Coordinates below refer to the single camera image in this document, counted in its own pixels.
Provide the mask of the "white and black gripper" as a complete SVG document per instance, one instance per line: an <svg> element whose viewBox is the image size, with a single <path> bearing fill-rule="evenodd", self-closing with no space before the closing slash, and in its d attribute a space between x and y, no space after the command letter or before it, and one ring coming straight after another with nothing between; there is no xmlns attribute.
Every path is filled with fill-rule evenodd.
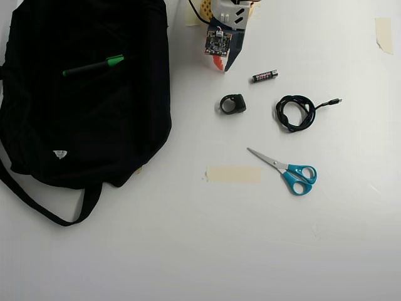
<svg viewBox="0 0 401 301"><path fill-rule="evenodd" d="M221 28L224 32L231 34L229 54L226 57L214 55L213 62L221 72L229 71L237 56L242 50L245 30L248 19L254 8L254 1L211 1L212 18L209 21L208 30Z"/></svg>

